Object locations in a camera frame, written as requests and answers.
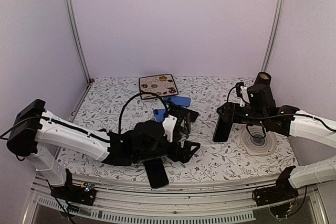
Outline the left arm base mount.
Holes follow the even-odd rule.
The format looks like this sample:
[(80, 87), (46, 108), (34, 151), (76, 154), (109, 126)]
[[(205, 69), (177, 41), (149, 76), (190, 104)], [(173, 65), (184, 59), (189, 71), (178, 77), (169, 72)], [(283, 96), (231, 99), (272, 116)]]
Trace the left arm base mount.
[(64, 200), (66, 203), (74, 202), (81, 205), (93, 206), (97, 194), (94, 185), (90, 183), (74, 185), (72, 182), (72, 173), (67, 168), (65, 172), (66, 180), (64, 185), (51, 185), (51, 195)]

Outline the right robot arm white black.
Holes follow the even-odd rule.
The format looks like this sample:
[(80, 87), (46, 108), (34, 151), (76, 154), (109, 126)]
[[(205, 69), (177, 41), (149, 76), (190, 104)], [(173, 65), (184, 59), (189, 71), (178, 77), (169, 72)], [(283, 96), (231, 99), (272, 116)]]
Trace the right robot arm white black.
[[(275, 132), (283, 136), (306, 138), (335, 148), (335, 121), (321, 119), (297, 107), (277, 107), (270, 85), (254, 84), (238, 96), (243, 104), (226, 101), (217, 109), (226, 134), (233, 124), (261, 126), (263, 132)], [(292, 189), (335, 180), (335, 157), (306, 166), (291, 166), (279, 175), (271, 196), (284, 200)]]

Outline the round wooden base phone stand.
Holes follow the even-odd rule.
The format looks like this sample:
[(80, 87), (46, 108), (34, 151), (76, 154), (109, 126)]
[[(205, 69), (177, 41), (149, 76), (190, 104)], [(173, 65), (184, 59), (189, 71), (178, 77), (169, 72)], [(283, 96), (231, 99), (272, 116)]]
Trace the round wooden base phone stand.
[(182, 120), (181, 133), (183, 134), (185, 139), (189, 138), (189, 135), (191, 133), (191, 115), (189, 112)]

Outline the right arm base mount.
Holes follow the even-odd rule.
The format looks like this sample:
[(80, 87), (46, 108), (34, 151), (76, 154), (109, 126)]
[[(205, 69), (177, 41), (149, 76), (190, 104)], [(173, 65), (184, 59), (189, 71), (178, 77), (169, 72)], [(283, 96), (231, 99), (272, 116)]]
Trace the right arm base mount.
[(287, 208), (280, 210), (272, 210), (271, 213), (275, 214), (277, 218), (286, 218), (294, 213), (295, 203), (299, 196), (298, 190), (293, 188), (289, 182), (290, 173), (294, 170), (295, 166), (285, 168), (279, 177), (276, 179), (275, 185), (270, 187), (257, 187), (252, 192), (252, 199), (257, 206), (264, 206), (268, 204), (275, 204), (285, 200), (293, 200), (289, 203)]

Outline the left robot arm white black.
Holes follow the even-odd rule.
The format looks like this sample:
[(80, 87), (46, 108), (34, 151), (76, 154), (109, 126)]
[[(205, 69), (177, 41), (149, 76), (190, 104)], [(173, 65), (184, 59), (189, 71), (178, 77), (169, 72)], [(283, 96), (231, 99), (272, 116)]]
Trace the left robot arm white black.
[(71, 182), (71, 173), (55, 160), (46, 144), (73, 150), (112, 166), (143, 162), (151, 187), (157, 187), (154, 175), (160, 176), (159, 186), (163, 187), (168, 182), (162, 177), (165, 175), (162, 157), (185, 164), (201, 146), (188, 140), (175, 140), (176, 123), (176, 117), (166, 114), (163, 122), (137, 123), (134, 129), (124, 133), (94, 131), (55, 116), (45, 109), (43, 100), (36, 99), (16, 115), (13, 126), (1, 137), (11, 153), (29, 160), (61, 195), (73, 200), (78, 188)]

